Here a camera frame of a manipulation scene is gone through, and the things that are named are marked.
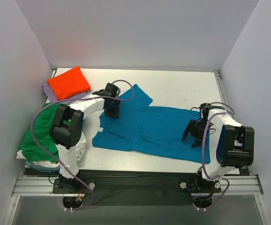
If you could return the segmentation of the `teal blue t shirt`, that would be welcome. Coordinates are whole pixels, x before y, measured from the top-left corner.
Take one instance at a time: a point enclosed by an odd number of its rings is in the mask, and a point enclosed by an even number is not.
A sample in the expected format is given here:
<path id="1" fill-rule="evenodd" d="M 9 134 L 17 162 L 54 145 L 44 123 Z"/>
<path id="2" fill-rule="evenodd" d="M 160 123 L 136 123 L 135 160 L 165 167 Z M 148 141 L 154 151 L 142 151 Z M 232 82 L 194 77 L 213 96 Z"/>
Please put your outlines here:
<path id="1" fill-rule="evenodd" d="M 104 114 L 99 117 L 102 131 L 92 139 L 94 147 L 201 163 L 201 147 L 191 148 L 194 138 L 188 135 L 182 141 L 189 121 L 198 116 L 187 109 L 151 106 L 153 100 L 136 84 L 120 98 L 123 101 L 117 119 Z M 205 163 L 210 163 L 208 143 Z"/>

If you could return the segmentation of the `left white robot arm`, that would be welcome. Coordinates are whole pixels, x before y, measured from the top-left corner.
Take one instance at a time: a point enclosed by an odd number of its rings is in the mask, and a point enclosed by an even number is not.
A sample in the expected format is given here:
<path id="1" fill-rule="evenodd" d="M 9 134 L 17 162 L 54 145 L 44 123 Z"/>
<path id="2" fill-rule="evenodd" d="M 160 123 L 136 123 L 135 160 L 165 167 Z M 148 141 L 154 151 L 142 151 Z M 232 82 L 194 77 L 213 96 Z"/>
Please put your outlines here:
<path id="1" fill-rule="evenodd" d="M 88 98 L 77 100 L 75 104 L 58 106 L 49 135 L 56 145 L 60 166 L 60 183 L 70 192 L 80 188 L 76 146 L 83 135 L 83 124 L 93 113 L 104 110 L 107 117 L 118 118 L 120 101 L 119 88 L 114 83 L 107 83 L 102 90 L 95 91 Z"/>

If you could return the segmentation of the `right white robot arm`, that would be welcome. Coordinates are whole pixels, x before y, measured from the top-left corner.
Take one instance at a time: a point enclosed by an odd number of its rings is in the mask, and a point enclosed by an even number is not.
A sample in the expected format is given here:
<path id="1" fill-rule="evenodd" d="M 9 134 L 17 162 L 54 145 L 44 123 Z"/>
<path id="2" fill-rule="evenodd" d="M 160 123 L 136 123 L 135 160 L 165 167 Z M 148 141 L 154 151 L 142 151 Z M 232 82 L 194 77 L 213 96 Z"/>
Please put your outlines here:
<path id="1" fill-rule="evenodd" d="M 183 132 L 182 141 L 190 135 L 194 138 L 191 148 L 201 147 L 201 175 L 193 179 L 193 185 L 196 190 L 204 191 L 210 186 L 210 181 L 220 180 L 234 169 L 252 165 L 255 131 L 252 127 L 235 121 L 234 109 L 225 103 L 202 103 L 198 109 L 200 118 L 189 121 Z M 206 164 L 206 139 L 209 138 L 211 127 L 215 128 L 219 138 L 215 158 Z"/>

